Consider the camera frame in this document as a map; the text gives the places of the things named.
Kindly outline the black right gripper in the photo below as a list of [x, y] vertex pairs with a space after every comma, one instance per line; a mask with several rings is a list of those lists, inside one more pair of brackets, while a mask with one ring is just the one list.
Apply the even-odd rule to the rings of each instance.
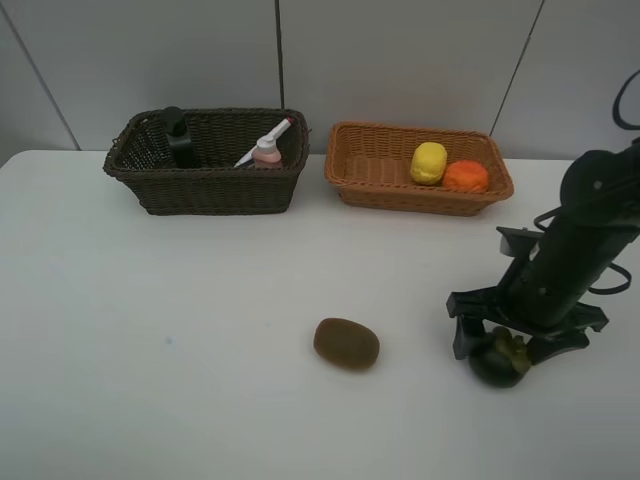
[[585, 333], [567, 332], [586, 328], [599, 332], [609, 323], [601, 308], [581, 303], [580, 295], [568, 287], [554, 286], [549, 267], [541, 273], [532, 269], [539, 241], [528, 256], [512, 258], [497, 285], [449, 295], [446, 308], [456, 318], [452, 345], [456, 360], [467, 359], [484, 344], [483, 320], [530, 336], [556, 336], [529, 340], [528, 358], [533, 366], [589, 346]]

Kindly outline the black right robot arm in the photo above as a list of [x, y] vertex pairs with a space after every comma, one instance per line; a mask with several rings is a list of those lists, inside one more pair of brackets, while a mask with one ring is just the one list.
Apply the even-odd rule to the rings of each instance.
[[512, 261], [496, 286], [450, 294], [456, 359], [495, 351], [511, 369], [519, 360], [538, 365], [586, 348], [586, 331], [607, 325], [580, 299], [639, 235], [639, 145], [583, 154], [563, 177], [559, 207], [535, 220], [549, 224], [500, 228]]

